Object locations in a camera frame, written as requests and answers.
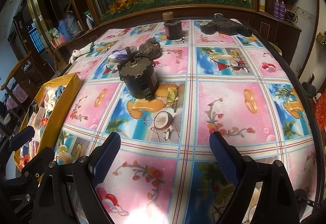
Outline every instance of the white wall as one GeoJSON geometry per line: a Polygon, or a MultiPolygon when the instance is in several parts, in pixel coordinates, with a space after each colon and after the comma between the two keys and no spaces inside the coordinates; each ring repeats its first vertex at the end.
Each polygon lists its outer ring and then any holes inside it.
{"type": "Polygon", "coordinates": [[[296,71],[296,68],[298,65],[302,68],[310,48],[311,39],[314,37],[317,0],[298,0],[294,5],[295,7],[299,7],[297,11],[298,22],[296,25],[302,29],[302,32],[290,68],[298,76],[299,72],[296,71]]]}
{"type": "MultiPolygon", "coordinates": [[[[22,0],[7,0],[0,12],[0,84],[6,80],[9,72],[17,64],[17,58],[7,41],[13,17],[17,13],[22,0]]],[[[5,91],[0,91],[0,98],[3,98],[5,91]]]]}
{"type": "MultiPolygon", "coordinates": [[[[326,31],[326,3],[319,0],[319,20],[317,34],[326,31]]],[[[308,81],[311,74],[315,75],[313,85],[319,90],[326,78],[326,49],[315,40],[306,67],[300,77],[300,82],[308,81]]]]}

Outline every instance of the brown knitted fabric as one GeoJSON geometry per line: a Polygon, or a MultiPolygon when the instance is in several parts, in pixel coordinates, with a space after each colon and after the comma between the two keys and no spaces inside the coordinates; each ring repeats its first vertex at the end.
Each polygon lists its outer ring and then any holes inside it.
{"type": "Polygon", "coordinates": [[[155,40],[155,38],[149,38],[144,44],[139,46],[139,52],[145,53],[150,59],[157,59],[161,57],[161,45],[155,40]]]}

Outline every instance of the cardboard box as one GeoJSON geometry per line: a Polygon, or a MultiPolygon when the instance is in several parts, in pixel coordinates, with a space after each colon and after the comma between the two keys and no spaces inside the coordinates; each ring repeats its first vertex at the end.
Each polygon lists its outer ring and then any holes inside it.
{"type": "MultiPolygon", "coordinates": [[[[41,89],[35,96],[35,100],[41,104],[41,102],[44,100],[45,94],[47,93],[47,87],[57,88],[60,85],[63,85],[66,88],[63,91],[62,95],[60,96],[57,104],[55,105],[48,119],[48,123],[44,128],[42,138],[40,140],[36,154],[39,153],[45,147],[54,148],[62,124],[66,118],[66,115],[77,93],[79,92],[79,89],[82,86],[82,81],[79,79],[76,73],[71,73],[50,80],[42,85],[41,89]]],[[[28,115],[26,114],[22,122],[22,125],[20,127],[20,131],[27,126],[28,123],[27,119],[28,119],[28,115]]],[[[20,160],[20,150],[14,152],[14,161],[17,167],[19,165],[19,160],[20,160]]]]}

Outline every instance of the plastic tablecloth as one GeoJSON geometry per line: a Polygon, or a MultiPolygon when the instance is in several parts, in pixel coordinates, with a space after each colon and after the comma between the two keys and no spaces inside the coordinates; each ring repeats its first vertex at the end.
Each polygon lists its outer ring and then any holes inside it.
{"type": "MultiPolygon", "coordinates": [[[[293,185],[314,200],[316,154],[307,116],[286,73],[252,35],[205,35],[208,20],[183,20],[185,39],[168,40],[163,23],[111,29],[93,53],[68,73],[84,81],[60,132],[59,164],[88,155],[112,131],[121,149],[105,181],[96,187],[115,223],[215,223],[234,187],[209,148],[219,131],[242,155],[281,160],[293,185]],[[112,50],[154,37],[162,56],[154,67],[156,98],[135,100],[108,59],[112,50]]],[[[255,210],[256,189],[243,223],[255,210]]],[[[78,197],[77,213],[87,223],[78,197]]],[[[311,213],[307,207],[304,217],[311,213]]]]}

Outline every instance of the orange plastic bag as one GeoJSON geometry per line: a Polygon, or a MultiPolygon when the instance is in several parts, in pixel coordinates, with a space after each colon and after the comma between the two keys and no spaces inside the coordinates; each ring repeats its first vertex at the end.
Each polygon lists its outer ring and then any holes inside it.
{"type": "Polygon", "coordinates": [[[319,97],[314,108],[319,130],[326,127],[326,91],[319,97]]]}

